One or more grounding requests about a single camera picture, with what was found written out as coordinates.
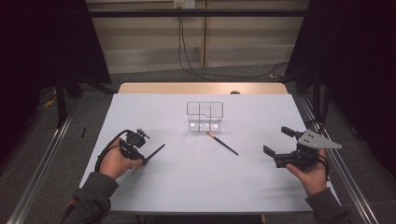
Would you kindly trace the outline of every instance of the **black curtain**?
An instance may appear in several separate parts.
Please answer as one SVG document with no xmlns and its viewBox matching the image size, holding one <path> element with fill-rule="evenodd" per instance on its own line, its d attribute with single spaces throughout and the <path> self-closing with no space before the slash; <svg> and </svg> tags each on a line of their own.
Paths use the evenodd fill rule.
<svg viewBox="0 0 396 224">
<path fill-rule="evenodd" d="M 310 9 L 331 13 L 304 19 L 287 76 L 306 91 L 318 72 L 374 156 L 396 176 L 396 3 L 347 0 L 324 8 L 320 2 L 311 0 Z"/>
<path fill-rule="evenodd" d="M 54 86 L 58 74 L 69 84 L 110 82 L 92 19 L 80 12 L 88 12 L 84 0 L 0 1 L 0 162 L 24 133 L 40 90 Z"/>
</svg>

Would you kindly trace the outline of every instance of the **human hand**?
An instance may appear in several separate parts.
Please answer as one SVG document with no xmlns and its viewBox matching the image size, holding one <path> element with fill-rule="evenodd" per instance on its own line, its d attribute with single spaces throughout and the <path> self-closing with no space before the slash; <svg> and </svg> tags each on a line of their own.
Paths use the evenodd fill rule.
<svg viewBox="0 0 396 224">
<path fill-rule="evenodd" d="M 116 139 L 113 144 L 109 147 L 110 150 L 107 152 L 102 160 L 99 168 L 99 173 L 108 175 L 113 179 L 117 179 L 126 173 L 128 169 L 136 167 L 142 163 L 142 160 L 130 160 L 122 156 L 120 152 L 120 141 L 121 138 Z"/>
<path fill-rule="evenodd" d="M 324 149 L 320 149 L 318 151 L 318 154 L 325 158 Z M 305 189 L 305 193 L 308 197 L 319 193 L 327 188 L 326 167 L 323 163 L 319 161 L 315 162 L 314 165 L 305 170 L 305 172 L 302 172 L 300 169 L 291 164 L 287 164 L 286 169 L 288 169 L 301 181 Z"/>
</svg>

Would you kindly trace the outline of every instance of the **wall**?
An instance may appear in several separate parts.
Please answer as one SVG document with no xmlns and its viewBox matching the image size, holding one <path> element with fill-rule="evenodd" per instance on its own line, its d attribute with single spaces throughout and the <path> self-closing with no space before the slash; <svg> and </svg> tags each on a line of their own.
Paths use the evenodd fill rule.
<svg viewBox="0 0 396 224">
<path fill-rule="evenodd" d="M 309 1 L 196 0 L 196 8 L 304 9 Z M 87 0 L 89 9 L 171 9 L 173 1 Z M 302 18 L 182 18 L 192 67 L 288 61 Z M 178 18 L 93 19 L 110 73 L 179 68 Z"/>
</svg>

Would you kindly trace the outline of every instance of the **sleeve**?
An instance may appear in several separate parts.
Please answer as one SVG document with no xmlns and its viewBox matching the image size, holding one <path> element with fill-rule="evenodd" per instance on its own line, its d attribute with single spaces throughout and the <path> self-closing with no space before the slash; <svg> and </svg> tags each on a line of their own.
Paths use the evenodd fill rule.
<svg viewBox="0 0 396 224">
<path fill-rule="evenodd" d="M 81 189 L 73 192 L 73 201 L 66 206 L 63 224 L 94 223 L 110 210 L 109 198 L 119 184 L 107 175 L 92 172 Z"/>
<path fill-rule="evenodd" d="M 338 203 L 329 188 L 305 200 L 314 210 L 316 224 L 353 223 L 351 213 Z"/>
</svg>

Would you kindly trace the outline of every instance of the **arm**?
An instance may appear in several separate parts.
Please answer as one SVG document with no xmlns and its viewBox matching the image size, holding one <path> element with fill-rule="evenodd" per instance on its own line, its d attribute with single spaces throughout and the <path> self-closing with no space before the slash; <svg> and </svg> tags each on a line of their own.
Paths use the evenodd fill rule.
<svg viewBox="0 0 396 224">
<path fill-rule="evenodd" d="M 319 151 L 319 155 L 325 157 L 324 149 Z M 305 172 L 291 164 L 286 165 L 286 168 L 303 184 L 308 196 L 305 200 L 314 210 L 316 224 L 353 223 L 352 215 L 335 200 L 332 192 L 327 188 L 326 168 L 321 162 L 317 161 Z"/>
<path fill-rule="evenodd" d="M 129 160 L 120 153 L 120 139 L 114 141 L 104 157 L 99 173 L 92 172 L 81 189 L 73 192 L 73 201 L 66 206 L 63 224 L 94 223 L 110 210 L 111 195 L 119 187 L 116 179 L 142 160 Z"/>
</svg>

